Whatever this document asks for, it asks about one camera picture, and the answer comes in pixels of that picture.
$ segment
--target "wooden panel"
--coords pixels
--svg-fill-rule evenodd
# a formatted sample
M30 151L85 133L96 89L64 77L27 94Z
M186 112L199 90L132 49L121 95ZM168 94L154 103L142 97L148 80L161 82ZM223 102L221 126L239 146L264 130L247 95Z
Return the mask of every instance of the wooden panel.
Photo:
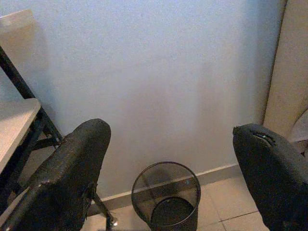
M0 17L0 34L18 30L35 22L30 9Z
M289 137L308 108L308 1L289 0L282 23L264 126Z

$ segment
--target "tile grout line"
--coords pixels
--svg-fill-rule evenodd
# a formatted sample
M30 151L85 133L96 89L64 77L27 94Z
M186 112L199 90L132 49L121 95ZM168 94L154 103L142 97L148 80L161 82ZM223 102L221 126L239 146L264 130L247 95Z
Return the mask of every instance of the tile grout line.
M213 198L212 198L210 192L208 192L208 191L206 190L206 186L205 186L205 193L207 193L208 196L210 197L210 200L211 200L211 202L212 202L212 205L214 206L214 209L215 209L215 211L216 211L216 213L217 213L217 215L218 215L219 222L222 223L222 219L221 219L221 217L220 217L220 215L219 215L219 212L218 212L218 210L217 210L217 208L216 208L216 204L215 204L215 202L214 202L214 200L213 200Z
M236 216L236 217L224 219L224 220L222 220L221 222L227 221L227 220L231 220L231 219L234 219L234 218L239 218L239 217L246 216L246 215L253 214L253 213L257 213L257 212L258 212L258 210L257 210L257 211L254 211L254 212L250 212L250 213L245 213L245 214L242 214L242 215L238 215L238 216Z
M226 227L225 227L225 224L221 221L221 225L222 225L222 227L223 227L223 229L225 230L225 231L227 231L227 229L226 229Z

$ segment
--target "desk surface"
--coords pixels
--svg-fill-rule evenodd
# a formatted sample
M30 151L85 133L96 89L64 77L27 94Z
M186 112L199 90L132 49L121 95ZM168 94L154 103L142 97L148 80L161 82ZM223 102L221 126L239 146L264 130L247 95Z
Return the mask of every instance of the desk surface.
M0 102L0 173L40 109L37 99Z

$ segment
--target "tile floor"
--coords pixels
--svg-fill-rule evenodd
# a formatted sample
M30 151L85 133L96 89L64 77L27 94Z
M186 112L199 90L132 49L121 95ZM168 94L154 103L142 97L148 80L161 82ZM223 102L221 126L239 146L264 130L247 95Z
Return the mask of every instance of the tile floor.
M149 227L126 206L112 211L119 224L115 231L149 231ZM105 218L89 217L82 231L105 230ZM217 181L201 187L197 231L268 231L250 196L243 177Z

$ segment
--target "trash can rim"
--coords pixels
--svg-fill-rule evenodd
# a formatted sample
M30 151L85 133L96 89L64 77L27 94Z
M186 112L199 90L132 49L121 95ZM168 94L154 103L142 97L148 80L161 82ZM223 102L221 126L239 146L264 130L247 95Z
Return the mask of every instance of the trash can rim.
M196 187L197 187L197 202L196 202L196 206L194 206L192 212L183 220L181 220L180 222L178 223L175 223L175 224L171 224L171 225L157 225L157 224L152 224L151 222L147 221L145 219L144 216L142 216L142 212L139 210L139 208L135 205L135 200L134 200L134 189L135 189L135 186L136 186L136 183L138 181L138 179L141 177L141 175L146 172L147 170L149 170L150 168L156 166L156 165L161 165L161 164L175 164L175 165L179 165L181 167L184 167L185 169L187 169L193 176L195 182L196 182ZM132 205L134 207L134 210L136 211L136 213L138 214L138 216L144 221L146 222L147 224L150 224L151 226L154 226L154 227L161 227L161 228L164 228L164 227L171 227L171 226L176 226L176 225L180 225L182 223L184 223L188 218L191 217L192 214L194 214L194 212L198 209L198 206L199 206L199 203L200 203L200 199L201 199L201 186L200 186L200 183L199 183L199 180L197 178L197 176L194 174L193 171L191 171L188 167L186 167L185 165L183 164L180 164L180 163L177 163L177 162L174 162L174 161L162 161L162 162L158 162L158 163L155 163L155 164L152 164L150 166L148 166L147 168L145 168L139 175L138 177L136 178L134 184L133 184L133 187L132 187L132 190L131 190L131 201L132 201Z

